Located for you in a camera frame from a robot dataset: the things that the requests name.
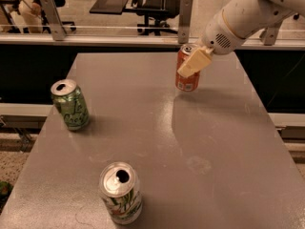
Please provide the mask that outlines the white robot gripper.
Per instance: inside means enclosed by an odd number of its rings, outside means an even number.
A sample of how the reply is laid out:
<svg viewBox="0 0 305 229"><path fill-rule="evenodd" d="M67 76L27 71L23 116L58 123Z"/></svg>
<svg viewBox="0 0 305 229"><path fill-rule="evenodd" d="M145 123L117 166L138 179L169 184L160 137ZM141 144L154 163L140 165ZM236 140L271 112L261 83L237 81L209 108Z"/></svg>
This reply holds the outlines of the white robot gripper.
<svg viewBox="0 0 305 229"><path fill-rule="evenodd" d="M228 54L246 40L241 16L236 12L219 11L206 25L199 44L182 63L177 72L185 78L200 72L211 64L214 54Z"/></svg>

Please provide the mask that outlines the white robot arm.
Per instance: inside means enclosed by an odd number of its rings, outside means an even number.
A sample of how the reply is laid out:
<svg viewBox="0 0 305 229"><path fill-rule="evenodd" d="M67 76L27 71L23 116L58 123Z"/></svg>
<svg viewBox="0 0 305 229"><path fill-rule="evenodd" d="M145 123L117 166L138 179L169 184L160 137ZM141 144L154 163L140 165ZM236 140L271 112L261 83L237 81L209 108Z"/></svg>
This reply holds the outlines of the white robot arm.
<svg viewBox="0 0 305 229"><path fill-rule="evenodd" d="M214 54L234 51L257 31L294 13L305 14L305 0L231 0L207 23L194 51L177 72L189 77L201 71Z"/></svg>

